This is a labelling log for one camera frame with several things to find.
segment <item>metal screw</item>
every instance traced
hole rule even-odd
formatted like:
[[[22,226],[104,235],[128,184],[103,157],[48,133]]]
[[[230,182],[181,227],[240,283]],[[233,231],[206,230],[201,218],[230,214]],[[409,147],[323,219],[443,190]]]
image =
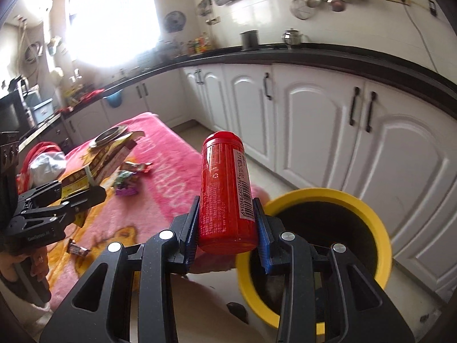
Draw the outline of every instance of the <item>metal screw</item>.
[[[333,250],[335,250],[337,253],[344,253],[346,251],[346,246],[343,244],[334,244]]]
[[[175,234],[173,233],[173,231],[170,231],[170,230],[164,230],[162,232],[159,233],[159,237],[162,239],[162,240],[169,240],[171,239]]]
[[[292,241],[295,239],[295,235],[292,232],[283,232],[281,238],[285,241]]]
[[[120,242],[112,242],[108,245],[108,251],[111,253],[118,252],[122,248]]]

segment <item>pink tablecloth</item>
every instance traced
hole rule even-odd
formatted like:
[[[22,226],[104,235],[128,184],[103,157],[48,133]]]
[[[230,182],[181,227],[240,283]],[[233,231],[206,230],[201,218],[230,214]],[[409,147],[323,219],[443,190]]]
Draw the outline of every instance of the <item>pink tablecloth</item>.
[[[186,213],[195,195],[200,194],[200,153],[151,113],[143,113],[122,124],[127,124],[130,131],[145,132],[145,137],[138,141],[127,160],[153,162],[153,171],[141,178],[140,193],[129,197],[114,195],[113,176],[103,181],[106,201],[92,208],[83,228],[74,224],[68,226],[67,239],[48,247],[50,273],[47,279],[53,309],[109,243],[119,241],[131,246],[145,242],[168,228],[175,216]],[[67,169],[62,178],[81,168],[87,145],[88,142],[67,155]],[[66,253],[69,237],[78,245],[91,249],[87,258]],[[229,267],[227,262],[231,263],[229,259],[227,265],[221,264],[223,259],[218,262],[222,269]]]

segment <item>red canister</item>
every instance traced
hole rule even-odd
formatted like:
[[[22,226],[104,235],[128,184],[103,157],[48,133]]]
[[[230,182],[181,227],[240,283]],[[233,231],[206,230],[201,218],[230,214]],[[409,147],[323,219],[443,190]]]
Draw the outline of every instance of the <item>red canister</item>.
[[[254,249],[257,229],[241,139],[229,131],[210,135],[202,161],[198,245],[212,254]]]

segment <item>tile floor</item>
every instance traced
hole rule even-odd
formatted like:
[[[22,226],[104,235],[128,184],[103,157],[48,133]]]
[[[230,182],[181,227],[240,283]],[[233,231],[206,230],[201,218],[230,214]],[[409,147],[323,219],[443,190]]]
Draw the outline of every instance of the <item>tile floor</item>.
[[[201,151],[203,141],[211,133],[212,131],[197,125],[178,134],[197,151]],[[248,159],[248,171],[251,183],[264,188],[272,199],[294,189],[251,159]],[[250,310],[239,292],[236,270],[189,275],[189,279],[214,288],[226,302],[233,301],[245,305],[248,309],[251,325],[260,331],[266,342],[275,341],[276,330],[264,324]],[[440,305],[438,301],[395,265],[392,268],[392,273],[386,286],[386,293],[401,312],[414,335],[420,338],[425,333],[427,325],[430,325],[421,323],[420,317],[425,314],[432,315],[432,312]]]

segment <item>human hand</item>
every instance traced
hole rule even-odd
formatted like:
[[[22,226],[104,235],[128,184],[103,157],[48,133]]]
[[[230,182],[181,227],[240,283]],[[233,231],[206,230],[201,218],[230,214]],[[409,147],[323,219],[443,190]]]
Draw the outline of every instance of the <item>human hand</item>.
[[[46,247],[35,249],[30,255],[22,254],[13,256],[7,252],[0,252],[0,273],[6,280],[16,282],[18,276],[14,265],[24,261],[29,256],[32,263],[30,275],[37,276],[38,281],[42,281],[49,272]]]

